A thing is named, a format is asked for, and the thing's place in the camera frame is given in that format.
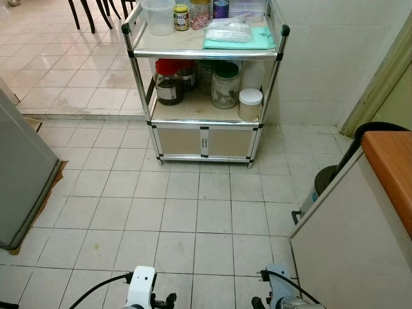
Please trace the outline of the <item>green lid glass jar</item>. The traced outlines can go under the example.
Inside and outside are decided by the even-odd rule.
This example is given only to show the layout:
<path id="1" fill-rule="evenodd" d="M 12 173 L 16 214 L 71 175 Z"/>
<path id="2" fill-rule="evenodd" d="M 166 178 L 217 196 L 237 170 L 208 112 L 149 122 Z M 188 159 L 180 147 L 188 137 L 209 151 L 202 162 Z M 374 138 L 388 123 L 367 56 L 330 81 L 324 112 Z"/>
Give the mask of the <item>green lid glass jar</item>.
<path id="1" fill-rule="evenodd" d="M 239 67 L 234 62 L 216 61 L 212 65 L 212 105 L 230 109 L 239 104 Z"/>

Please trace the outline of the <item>jar with pink contents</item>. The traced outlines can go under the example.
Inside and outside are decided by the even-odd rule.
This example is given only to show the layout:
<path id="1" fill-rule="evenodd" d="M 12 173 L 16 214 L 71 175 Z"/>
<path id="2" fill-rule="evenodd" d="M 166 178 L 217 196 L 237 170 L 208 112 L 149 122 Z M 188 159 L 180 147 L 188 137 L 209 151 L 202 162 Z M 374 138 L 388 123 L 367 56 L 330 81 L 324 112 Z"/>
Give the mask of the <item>jar with pink contents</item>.
<path id="1" fill-rule="evenodd" d="M 189 27 L 202 30 L 212 19 L 212 0 L 189 0 Z"/>

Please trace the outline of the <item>grey pedal trash can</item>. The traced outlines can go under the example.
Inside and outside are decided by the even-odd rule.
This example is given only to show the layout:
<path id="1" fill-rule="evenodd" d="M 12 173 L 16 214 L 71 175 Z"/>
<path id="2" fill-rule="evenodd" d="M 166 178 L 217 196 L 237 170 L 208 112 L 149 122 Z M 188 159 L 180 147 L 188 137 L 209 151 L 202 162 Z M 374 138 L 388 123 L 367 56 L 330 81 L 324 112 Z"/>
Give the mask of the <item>grey pedal trash can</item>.
<path id="1" fill-rule="evenodd" d="M 304 214 L 306 214 L 306 212 L 309 208 L 311 208 L 313 203 L 315 203 L 315 201 L 318 200 L 318 197 L 320 197 L 321 194 L 323 194 L 324 190 L 332 182 L 333 178 L 335 178 L 336 170 L 337 165 L 330 165 L 329 167 L 321 169 L 315 175 L 311 191 L 307 195 L 307 198 L 301 204 L 299 210 L 294 210 L 291 212 L 292 221 L 294 221 L 295 224 L 299 223 L 299 219 L 303 217 Z"/>

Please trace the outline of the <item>purple can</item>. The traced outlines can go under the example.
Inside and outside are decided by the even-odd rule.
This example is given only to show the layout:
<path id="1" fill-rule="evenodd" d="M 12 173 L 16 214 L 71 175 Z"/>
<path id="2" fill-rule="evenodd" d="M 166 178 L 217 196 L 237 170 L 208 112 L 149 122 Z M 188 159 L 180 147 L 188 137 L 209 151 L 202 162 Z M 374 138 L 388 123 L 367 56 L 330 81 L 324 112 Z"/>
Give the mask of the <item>purple can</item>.
<path id="1" fill-rule="evenodd" d="M 213 0 L 212 1 L 212 14 L 214 19 L 229 18 L 229 0 Z"/>

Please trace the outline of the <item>red lid dark jar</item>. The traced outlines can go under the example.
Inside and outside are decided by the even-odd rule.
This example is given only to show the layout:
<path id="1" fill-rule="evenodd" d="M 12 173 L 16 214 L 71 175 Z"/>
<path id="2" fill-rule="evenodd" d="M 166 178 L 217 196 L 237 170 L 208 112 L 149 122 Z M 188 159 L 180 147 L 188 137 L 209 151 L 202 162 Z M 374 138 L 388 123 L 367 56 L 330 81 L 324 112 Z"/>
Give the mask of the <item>red lid dark jar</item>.
<path id="1" fill-rule="evenodd" d="M 179 75 L 180 66 L 173 59 L 158 59 L 155 62 L 155 91 L 159 103 L 178 105 L 183 100 L 183 84 Z"/>

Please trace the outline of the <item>plain glass jar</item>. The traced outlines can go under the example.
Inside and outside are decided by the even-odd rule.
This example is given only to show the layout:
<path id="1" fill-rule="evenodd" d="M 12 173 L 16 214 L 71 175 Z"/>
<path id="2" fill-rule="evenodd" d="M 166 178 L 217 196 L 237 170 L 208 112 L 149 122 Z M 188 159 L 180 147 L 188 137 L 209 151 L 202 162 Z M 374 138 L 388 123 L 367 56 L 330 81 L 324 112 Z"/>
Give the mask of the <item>plain glass jar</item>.
<path id="1" fill-rule="evenodd" d="M 200 59 L 197 60 L 197 88 L 203 95 L 211 95 L 212 92 L 212 74 L 214 74 L 215 60 Z"/>

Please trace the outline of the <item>small dark glass jar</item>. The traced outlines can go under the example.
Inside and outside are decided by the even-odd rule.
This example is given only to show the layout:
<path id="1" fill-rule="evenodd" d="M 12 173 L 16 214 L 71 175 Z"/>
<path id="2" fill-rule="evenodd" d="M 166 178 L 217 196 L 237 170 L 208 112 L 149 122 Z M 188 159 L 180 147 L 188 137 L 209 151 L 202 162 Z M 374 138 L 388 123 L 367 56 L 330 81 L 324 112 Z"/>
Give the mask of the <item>small dark glass jar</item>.
<path id="1" fill-rule="evenodd" d="M 183 82 L 183 90 L 191 91 L 196 88 L 197 69 L 194 60 L 180 59 L 178 61 L 178 73 Z"/>

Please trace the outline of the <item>metal storage cart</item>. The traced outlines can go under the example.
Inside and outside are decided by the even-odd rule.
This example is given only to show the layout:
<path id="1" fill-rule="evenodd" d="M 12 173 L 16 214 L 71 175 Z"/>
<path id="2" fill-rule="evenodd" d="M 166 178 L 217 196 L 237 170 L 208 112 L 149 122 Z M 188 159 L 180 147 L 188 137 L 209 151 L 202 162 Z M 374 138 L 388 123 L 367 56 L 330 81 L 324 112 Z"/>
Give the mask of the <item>metal storage cart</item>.
<path id="1" fill-rule="evenodd" d="M 290 27 L 283 18 L 276 0 L 266 0 L 262 23 L 249 23 L 251 29 L 268 28 L 277 43 L 274 50 L 206 50 L 203 49 L 205 28 L 202 30 L 174 30 L 166 36 L 148 32 L 144 9 L 140 0 L 120 31 L 126 44 L 136 90 L 145 114 L 145 122 L 159 162 L 232 162 L 252 167 L 264 135 L 266 114 L 276 87 L 279 65 L 285 56 Z M 178 105 L 159 103 L 155 91 L 158 59 L 209 59 L 234 62 L 239 67 L 241 81 L 243 60 L 263 60 L 266 73 L 262 88 L 264 95 L 258 120 L 246 121 L 238 116 L 239 104 L 230 109 L 212 105 L 211 95 L 203 95 L 198 88 L 183 91 Z"/>

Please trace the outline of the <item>beige door frame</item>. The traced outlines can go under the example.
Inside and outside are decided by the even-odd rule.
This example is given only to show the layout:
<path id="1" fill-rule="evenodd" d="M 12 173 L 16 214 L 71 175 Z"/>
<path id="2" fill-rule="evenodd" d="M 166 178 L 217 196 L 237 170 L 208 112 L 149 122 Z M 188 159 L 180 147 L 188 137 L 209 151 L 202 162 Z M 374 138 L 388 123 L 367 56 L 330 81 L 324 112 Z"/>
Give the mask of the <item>beige door frame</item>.
<path id="1" fill-rule="evenodd" d="M 412 116 L 412 17 L 406 21 L 389 48 L 373 79 L 342 124 L 339 133 L 353 138 L 357 127 L 385 121 L 408 127 Z"/>

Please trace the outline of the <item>clear plastic tub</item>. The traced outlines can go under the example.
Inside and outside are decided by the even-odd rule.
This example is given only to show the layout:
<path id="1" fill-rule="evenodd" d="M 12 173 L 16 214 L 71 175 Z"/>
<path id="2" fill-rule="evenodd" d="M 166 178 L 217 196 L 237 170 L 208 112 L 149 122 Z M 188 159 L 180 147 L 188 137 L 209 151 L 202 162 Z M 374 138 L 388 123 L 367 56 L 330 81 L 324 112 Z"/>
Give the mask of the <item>clear plastic tub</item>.
<path id="1" fill-rule="evenodd" d="M 144 9 L 148 32 L 155 36 L 166 36 L 174 33 L 175 0 L 140 0 Z"/>

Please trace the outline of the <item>white plastic container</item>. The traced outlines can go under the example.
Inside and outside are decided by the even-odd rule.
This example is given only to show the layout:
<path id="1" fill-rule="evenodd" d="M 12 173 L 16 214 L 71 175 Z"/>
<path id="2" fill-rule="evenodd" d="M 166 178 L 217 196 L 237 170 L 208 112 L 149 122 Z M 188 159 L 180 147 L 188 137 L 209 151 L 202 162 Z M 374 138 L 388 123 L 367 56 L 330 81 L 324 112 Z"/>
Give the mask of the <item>white plastic container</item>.
<path id="1" fill-rule="evenodd" d="M 241 90 L 262 88 L 266 62 L 263 60 L 243 60 L 241 67 Z"/>

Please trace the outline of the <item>yellow label jar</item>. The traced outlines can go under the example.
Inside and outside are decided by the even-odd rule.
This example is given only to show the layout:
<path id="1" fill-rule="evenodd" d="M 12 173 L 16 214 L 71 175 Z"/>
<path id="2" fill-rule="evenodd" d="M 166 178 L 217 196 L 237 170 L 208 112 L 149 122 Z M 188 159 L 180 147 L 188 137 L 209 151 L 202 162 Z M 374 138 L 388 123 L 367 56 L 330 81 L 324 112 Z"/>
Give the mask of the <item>yellow label jar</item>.
<path id="1" fill-rule="evenodd" d="M 173 18 L 177 32 L 186 32 L 189 29 L 189 7 L 186 4 L 174 5 Z"/>

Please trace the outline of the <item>clear plastic bag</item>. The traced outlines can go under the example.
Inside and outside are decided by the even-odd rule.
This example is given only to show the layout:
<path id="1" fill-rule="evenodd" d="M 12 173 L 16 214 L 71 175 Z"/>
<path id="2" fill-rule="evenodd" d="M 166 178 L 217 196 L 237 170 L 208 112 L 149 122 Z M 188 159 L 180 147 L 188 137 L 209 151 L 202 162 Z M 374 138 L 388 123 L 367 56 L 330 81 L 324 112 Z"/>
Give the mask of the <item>clear plastic bag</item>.
<path id="1" fill-rule="evenodd" d="M 206 26 L 204 39 L 227 43 L 252 41 L 250 24 L 239 18 L 212 19 Z"/>

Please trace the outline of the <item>white lid beige jar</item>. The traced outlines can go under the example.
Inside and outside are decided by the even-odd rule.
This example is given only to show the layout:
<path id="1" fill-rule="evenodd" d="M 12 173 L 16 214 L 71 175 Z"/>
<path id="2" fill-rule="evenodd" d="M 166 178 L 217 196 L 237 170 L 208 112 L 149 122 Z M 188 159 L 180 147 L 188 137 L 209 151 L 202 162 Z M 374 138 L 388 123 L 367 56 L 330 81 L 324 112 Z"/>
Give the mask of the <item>white lid beige jar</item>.
<path id="1" fill-rule="evenodd" d="M 245 88 L 239 92 L 238 116 L 242 120 L 258 120 L 264 95 L 260 90 Z"/>

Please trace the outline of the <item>green mat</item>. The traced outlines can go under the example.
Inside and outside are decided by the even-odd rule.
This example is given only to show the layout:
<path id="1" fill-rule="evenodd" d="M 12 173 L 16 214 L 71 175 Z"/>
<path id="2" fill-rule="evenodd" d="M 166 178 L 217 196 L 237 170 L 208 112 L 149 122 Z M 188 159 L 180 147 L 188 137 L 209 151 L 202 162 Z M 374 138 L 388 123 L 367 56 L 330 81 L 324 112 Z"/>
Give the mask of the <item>green mat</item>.
<path id="1" fill-rule="evenodd" d="M 235 38 L 238 35 L 229 35 L 234 41 L 224 41 L 224 39 L 212 39 L 207 36 L 203 40 L 203 49 L 206 50 L 274 50 L 277 43 L 270 30 L 265 27 L 253 28 L 250 30 L 249 41 L 238 42 Z"/>

